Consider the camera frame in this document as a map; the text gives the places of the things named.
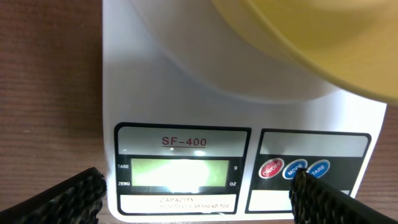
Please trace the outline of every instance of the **wooden table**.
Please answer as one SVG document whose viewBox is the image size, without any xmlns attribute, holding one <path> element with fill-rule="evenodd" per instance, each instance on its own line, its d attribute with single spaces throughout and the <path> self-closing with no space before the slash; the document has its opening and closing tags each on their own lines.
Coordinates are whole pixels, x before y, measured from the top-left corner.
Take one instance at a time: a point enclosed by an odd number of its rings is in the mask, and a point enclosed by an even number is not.
<svg viewBox="0 0 398 224">
<path fill-rule="evenodd" d="M 86 168 L 106 170 L 101 18 L 101 1 L 0 1 L 0 210 Z M 390 106 L 357 199 L 398 219 L 397 185 Z M 106 207 L 99 218 L 119 223 Z"/>
</svg>

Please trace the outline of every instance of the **digital kitchen scale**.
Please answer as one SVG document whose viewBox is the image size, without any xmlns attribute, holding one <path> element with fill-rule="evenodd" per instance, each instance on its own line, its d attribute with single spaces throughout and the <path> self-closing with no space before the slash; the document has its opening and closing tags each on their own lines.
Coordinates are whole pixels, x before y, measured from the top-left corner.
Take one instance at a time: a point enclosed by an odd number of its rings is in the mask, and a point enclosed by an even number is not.
<svg viewBox="0 0 398 224">
<path fill-rule="evenodd" d="M 131 2 L 103 1 L 108 207 L 124 222 L 290 219 L 301 167 L 355 197 L 385 110 L 344 90 L 281 105 L 210 90 L 161 53 Z"/>
</svg>

